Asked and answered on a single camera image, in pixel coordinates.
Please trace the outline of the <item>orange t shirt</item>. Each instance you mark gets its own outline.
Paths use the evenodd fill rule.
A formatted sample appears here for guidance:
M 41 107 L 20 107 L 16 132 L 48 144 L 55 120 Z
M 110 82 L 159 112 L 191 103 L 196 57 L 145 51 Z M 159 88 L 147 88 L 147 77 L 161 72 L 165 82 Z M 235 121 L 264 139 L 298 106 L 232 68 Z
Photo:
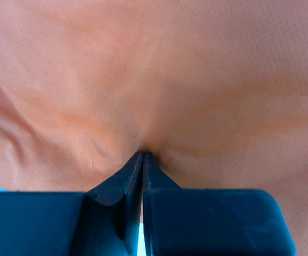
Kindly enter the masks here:
M 90 190 L 138 150 L 267 191 L 308 255 L 308 1 L 0 1 L 0 188 Z

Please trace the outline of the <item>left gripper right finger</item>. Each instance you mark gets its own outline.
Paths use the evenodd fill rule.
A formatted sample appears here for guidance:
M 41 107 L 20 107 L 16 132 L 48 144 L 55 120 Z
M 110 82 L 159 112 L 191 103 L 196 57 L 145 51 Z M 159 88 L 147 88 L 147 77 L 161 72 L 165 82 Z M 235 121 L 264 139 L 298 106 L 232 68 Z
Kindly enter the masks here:
M 159 163 L 152 153 L 145 153 L 142 165 L 142 212 L 143 232 L 146 255 L 153 255 L 151 248 L 151 212 L 150 193 L 155 189 L 181 189 L 165 172 L 160 168 Z

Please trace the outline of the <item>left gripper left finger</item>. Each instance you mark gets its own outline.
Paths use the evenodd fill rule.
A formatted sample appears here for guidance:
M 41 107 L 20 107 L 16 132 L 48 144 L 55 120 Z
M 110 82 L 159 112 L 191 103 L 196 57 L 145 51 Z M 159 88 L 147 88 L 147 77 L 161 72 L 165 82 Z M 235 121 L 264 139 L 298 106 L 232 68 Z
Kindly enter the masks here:
M 85 198 L 71 255 L 136 255 L 142 197 L 143 153 L 135 153 Z

